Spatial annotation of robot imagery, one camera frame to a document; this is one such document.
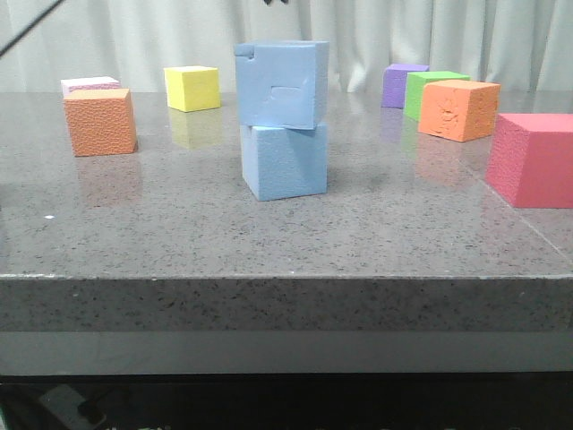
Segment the notched light blue foam cube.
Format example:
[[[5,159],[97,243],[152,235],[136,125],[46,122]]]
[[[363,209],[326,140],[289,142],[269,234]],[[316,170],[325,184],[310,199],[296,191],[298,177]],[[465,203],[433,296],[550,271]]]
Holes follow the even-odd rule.
[[[326,115],[328,41],[254,41],[234,54],[240,124],[312,130]]]

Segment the yellow foam cube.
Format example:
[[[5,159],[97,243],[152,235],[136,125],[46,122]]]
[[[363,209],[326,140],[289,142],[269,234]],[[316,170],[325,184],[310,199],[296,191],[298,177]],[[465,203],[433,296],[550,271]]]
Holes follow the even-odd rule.
[[[221,106],[217,67],[166,67],[164,77],[170,108],[193,112]]]

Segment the purple foam cube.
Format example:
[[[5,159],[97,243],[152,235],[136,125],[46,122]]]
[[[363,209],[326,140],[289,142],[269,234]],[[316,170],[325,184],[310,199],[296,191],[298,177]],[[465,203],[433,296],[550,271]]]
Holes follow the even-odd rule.
[[[428,72],[427,64],[391,64],[383,74],[381,106],[403,108],[406,96],[406,78],[409,73]]]

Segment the green foam cube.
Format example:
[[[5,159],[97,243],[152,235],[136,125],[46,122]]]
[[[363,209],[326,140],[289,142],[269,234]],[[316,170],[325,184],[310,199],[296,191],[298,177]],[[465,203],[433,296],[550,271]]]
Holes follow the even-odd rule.
[[[420,120],[423,89],[427,83],[446,80],[466,80],[471,77],[466,74],[451,71],[411,72],[406,77],[406,92],[404,115],[415,121]]]

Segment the pink foam cube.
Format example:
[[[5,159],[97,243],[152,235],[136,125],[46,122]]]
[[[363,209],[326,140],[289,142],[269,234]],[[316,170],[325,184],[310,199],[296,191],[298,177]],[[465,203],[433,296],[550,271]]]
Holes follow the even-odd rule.
[[[64,79],[60,82],[64,97],[75,90],[109,90],[121,87],[120,81],[110,76]]]

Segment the right orange foam cube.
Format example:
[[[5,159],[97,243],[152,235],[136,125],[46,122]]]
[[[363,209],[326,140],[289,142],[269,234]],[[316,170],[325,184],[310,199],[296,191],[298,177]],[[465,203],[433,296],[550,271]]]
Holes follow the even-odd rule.
[[[466,80],[430,82],[423,88],[418,132],[456,142],[491,135],[501,85]]]

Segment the orange foam cube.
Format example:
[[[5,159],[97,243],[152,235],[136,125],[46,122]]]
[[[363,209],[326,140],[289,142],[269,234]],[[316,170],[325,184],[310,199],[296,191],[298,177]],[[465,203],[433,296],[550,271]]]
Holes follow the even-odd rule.
[[[129,89],[76,90],[64,96],[64,113],[75,157],[135,152]]]
[[[491,135],[501,85],[466,80],[430,82],[423,88],[418,132],[456,142]]]

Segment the left orange foam cube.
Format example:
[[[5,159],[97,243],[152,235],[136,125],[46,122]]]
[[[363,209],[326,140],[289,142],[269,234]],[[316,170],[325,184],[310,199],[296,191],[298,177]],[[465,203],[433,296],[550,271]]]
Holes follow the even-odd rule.
[[[64,96],[64,113],[75,157],[135,152],[129,89],[76,90]]]

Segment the grey curtain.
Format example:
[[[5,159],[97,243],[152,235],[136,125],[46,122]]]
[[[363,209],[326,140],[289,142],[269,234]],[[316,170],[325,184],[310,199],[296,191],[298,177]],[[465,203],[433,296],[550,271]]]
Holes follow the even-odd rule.
[[[329,82],[378,92],[392,63],[427,64],[506,90],[570,90],[569,1],[67,1],[2,56],[4,91],[57,91],[109,75],[161,91],[167,66],[219,70],[235,87],[236,44],[327,40]]]

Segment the large red foam cube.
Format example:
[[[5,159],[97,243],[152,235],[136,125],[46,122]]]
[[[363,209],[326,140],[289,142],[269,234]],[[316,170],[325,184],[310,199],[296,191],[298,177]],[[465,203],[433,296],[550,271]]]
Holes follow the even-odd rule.
[[[517,208],[572,207],[572,115],[498,115],[485,180]]]

